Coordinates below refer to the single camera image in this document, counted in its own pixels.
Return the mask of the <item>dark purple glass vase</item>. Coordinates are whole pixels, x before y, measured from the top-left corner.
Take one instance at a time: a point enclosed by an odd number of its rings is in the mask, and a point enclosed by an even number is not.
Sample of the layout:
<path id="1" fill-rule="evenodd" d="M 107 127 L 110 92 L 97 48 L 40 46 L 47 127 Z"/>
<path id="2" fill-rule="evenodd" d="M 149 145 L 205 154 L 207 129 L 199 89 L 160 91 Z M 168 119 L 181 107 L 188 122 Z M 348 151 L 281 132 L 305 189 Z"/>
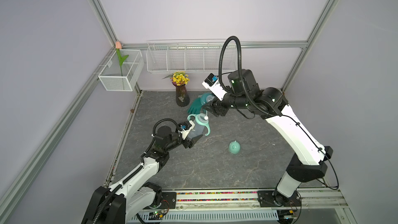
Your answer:
<path id="1" fill-rule="evenodd" d="M 176 103 L 180 107 L 186 107 L 190 103 L 190 98 L 185 85 L 176 87 Z"/>

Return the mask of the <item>green rubber glove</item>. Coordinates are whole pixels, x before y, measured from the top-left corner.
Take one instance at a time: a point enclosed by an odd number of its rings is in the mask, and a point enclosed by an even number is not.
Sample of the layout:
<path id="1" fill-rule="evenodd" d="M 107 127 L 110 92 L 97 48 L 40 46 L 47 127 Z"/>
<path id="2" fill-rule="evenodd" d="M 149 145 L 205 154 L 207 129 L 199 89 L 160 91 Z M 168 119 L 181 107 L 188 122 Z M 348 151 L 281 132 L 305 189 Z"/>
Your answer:
<path id="1" fill-rule="evenodd" d="M 200 114 L 201 113 L 201 109 L 202 109 L 202 100 L 200 97 L 196 98 L 193 103 L 190 105 L 189 109 L 188 109 L 188 114 Z"/>

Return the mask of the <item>clear plastic baby bottle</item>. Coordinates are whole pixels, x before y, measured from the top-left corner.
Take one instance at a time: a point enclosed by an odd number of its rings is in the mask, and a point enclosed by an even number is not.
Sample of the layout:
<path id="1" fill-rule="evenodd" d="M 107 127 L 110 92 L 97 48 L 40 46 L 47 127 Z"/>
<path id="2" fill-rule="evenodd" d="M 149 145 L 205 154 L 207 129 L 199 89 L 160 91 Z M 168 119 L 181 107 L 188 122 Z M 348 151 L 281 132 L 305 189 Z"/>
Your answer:
<path id="1" fill-rule="evenodd" d="M 194 138 L 200 135 L 209 136 L 210 135 L 210 126 L 209 126 L 209 117 L 206 120 L 204 113 L 200 113 L 197 115 L 191 114 L 187 117 L 188 120 L 192 120 L 195 124 L 193 130 L 190 131 L 188 137 Z"/>

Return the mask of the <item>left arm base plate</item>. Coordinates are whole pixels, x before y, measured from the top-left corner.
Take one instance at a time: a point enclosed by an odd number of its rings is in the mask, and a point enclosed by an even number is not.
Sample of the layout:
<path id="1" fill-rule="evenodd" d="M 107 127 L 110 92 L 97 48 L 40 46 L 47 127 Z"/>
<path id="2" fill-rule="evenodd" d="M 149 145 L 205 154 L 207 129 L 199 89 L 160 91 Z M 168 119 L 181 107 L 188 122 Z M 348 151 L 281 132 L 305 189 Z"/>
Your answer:
<path id="1" fill-rule="evenodd" d="M 171 192 L 162 192 L 161 195 L 156 195 L 155 200 L 149 206 L 145 207 L 145 209 L 175 209 L 177 203 L 177 193 L 174 191 Z"/>

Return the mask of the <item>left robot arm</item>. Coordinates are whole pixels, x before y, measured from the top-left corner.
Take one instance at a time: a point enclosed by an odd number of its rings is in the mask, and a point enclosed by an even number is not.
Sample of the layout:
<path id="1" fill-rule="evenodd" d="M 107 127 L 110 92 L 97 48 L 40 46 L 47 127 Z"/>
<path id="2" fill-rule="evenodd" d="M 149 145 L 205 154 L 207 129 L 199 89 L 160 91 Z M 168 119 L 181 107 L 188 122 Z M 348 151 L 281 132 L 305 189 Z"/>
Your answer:
<path id="1" fill-rule="evenodd" d="M 162 188 L 148 180 L 168 162 L 170 151 L 182 145 L 191 148 L 197 138 L 189 138 L 192 120 L 178 123 L 164 118 L 152 128 L 152 141 L 140 157 L 140 163 L 125 177 L 108 186 L 98 187 L 88 204 L 84 224 L 126 224 L 146 207 L 162 202 Z"/>

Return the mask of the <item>colourful bead strip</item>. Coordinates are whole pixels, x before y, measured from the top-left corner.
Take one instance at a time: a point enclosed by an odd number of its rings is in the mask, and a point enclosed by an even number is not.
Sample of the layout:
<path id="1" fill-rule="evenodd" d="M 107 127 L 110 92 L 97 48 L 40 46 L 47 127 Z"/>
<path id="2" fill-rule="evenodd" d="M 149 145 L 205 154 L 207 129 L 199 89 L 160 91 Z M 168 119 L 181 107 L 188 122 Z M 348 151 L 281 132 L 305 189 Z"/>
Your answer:
<path id="1" fill-rule="evenodd" d="M 177 192 L 177 202 L 257 201 L 254 190 L 192 191 Z"/>

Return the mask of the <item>white mesh wall basket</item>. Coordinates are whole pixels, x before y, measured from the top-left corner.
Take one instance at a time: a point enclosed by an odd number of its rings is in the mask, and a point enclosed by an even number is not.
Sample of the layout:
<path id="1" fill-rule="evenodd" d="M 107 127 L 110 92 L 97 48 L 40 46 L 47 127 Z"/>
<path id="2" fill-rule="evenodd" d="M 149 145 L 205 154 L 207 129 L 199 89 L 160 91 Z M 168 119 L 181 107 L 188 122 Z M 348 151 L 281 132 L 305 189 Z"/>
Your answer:
<path id="1" fill-rule="evenodd" d="M 134 91 L 144 67 L 142 52 L 135 49 L 116 49 L 98 75 L 107 91 Z"/>

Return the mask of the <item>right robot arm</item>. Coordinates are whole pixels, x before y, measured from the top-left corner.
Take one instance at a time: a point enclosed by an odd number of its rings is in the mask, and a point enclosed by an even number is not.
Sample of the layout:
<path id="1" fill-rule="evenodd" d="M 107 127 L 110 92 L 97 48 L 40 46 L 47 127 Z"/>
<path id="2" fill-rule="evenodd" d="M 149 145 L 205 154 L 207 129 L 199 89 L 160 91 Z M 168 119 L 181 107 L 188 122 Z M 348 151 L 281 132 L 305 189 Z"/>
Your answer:
<path id="1" fill-rule="evenodd" d="M 230 72 L 226 86 L 222 80 L 224 53 L 234 41 L 237 49 L 237 70 Z M 242 68 L 241 44 L 236 36 L 227 38 L 221 48 L 218 75 L 210 74 L 203 82 L 215 98 L 204 104 L 204 110 L 214 116 L 225 116 L 230 109 L 239 113 L 247 109 L 273 126 L 294 151 L 285 173 L 273 192 L 259 194 L 260 203 L 267 206 L 286 206 L 299 197 L 302 183 L 326 176 L 333 149 L 320 144 L 300 123 L 284 93 L 273 87 L 261 90 L 251 70 Z"/>

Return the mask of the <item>mint green bottle cap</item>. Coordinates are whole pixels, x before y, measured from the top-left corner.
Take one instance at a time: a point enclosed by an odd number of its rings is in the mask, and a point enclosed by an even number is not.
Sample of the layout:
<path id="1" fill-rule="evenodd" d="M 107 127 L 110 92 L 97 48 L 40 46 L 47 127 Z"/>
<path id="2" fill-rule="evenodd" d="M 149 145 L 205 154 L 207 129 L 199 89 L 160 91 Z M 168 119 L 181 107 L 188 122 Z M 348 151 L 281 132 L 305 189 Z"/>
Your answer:
<path id="1" fill-rule="evenodd" d="M 240 143 L 238 141 L 233 141 L 229 144 L 229 152 L 231 154 L 238 154 L 240 152 Z"/>

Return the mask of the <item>pink artificial tulip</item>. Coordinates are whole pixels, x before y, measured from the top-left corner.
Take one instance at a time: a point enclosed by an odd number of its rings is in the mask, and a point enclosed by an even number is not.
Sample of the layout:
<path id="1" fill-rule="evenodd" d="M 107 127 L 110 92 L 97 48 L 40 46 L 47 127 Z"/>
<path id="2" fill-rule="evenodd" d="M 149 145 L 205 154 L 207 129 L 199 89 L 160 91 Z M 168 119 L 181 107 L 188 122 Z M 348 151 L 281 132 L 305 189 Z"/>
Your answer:
<path id="1" fill-rule="evenodd" d="M 121 54 L 121 49 L 122 49 L 122 44 L 120 41 L 116 41 L 115 42 L 115 48 L 116 48 L 116 53 L 118 56 L 118 61 L 119 61 L 119 66 L 120 66 L 120 72 L 121 72 L 121 76 L 123 76 L 123 63 L 124 61 L 129 57 L 129 55 L 122 55 Z"/>

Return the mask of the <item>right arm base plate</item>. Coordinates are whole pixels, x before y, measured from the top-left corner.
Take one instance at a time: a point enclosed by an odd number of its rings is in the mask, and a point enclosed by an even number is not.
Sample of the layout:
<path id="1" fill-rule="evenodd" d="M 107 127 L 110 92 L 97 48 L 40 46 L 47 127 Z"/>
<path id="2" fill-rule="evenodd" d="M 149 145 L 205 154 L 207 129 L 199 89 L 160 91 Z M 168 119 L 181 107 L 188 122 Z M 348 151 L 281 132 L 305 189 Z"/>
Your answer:
<path id="1" fill-rule="evenodd" d="M 259 190 L 257 194 L 261 207 L 300 207 L 302 205 L 297 191 L 291 197 L 286 197 L 276 190 Z"/>

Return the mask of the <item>yellow flower bouquet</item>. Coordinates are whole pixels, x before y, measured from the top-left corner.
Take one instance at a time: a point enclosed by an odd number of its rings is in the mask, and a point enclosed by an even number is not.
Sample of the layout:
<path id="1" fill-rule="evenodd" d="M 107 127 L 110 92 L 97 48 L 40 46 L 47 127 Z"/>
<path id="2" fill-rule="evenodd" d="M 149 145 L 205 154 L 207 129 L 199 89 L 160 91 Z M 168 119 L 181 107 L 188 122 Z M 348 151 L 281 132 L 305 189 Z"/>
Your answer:
<path id="1" fill-rule="evenodd" d="M 169 79 L 174 86 L 185 86 L 190 82 L 188 74 L 184 71 L 174 72 L 165 76 L 163 79 Z"/>

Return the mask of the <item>teal bottle collar with nipple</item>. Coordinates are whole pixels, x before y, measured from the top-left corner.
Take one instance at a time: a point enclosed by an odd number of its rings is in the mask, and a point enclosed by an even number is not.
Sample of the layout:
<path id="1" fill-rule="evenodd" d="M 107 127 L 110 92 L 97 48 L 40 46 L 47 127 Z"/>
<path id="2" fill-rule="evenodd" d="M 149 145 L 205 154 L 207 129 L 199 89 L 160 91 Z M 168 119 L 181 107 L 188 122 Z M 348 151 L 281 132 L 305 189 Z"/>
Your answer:
<path id="1" fill-rule="evenodd" d="M 214 98 L 215 98 L 215 96 L 212 93 L 207 92 L 207 93 L 202 94 L 200 96 L 201 105 L 205 105 L 208 102 L 211 102 Z"/>

